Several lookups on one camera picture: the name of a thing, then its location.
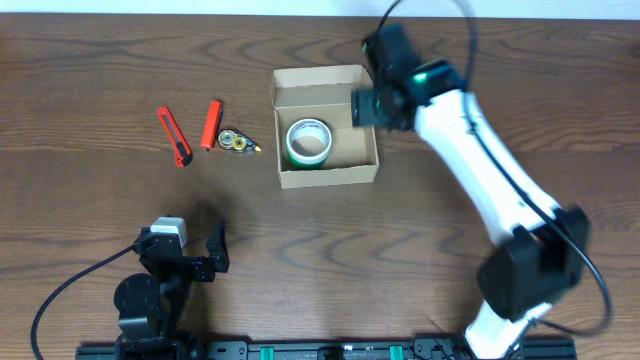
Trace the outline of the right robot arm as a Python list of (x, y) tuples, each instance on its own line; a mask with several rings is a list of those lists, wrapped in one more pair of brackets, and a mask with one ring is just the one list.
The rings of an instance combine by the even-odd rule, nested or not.
[(445, 60), (424, 62), (401, 25), (362, 41), (373, 78), (351, 95), (352, 123), (413, 131), (441, 157), (479, 212), (494, 252), (477, 271), (483, 303), (459, 340), (417, 340), (423, 359), (573, 359), (567, 338), (527, 338), (579, 284), (590, 222), (562, 208), (520, 167)]

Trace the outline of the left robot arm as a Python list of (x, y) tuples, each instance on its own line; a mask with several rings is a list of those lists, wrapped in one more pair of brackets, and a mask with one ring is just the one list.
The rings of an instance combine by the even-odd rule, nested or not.
[(230, 259), (225, 221), (220, 219), (206, 241), (206, 256), (183, 253), (188, 242), (182, 218), (165, 216), (141, 230), (132, 245), (146, 269), (124, 279), (114, 293), (122, 334), (117, 359), (205, 359), (202, 341), (180, 330), (178, 322), (195, 282), (212, 282), (226, 273)]

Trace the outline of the correction tape dispenser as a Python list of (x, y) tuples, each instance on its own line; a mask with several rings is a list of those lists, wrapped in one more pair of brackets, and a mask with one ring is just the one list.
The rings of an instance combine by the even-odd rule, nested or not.
[(236, 153), (261, 152), (257, 142), (236, 128), (224, 128), (217, 135), (217, 143), (224, 150)]

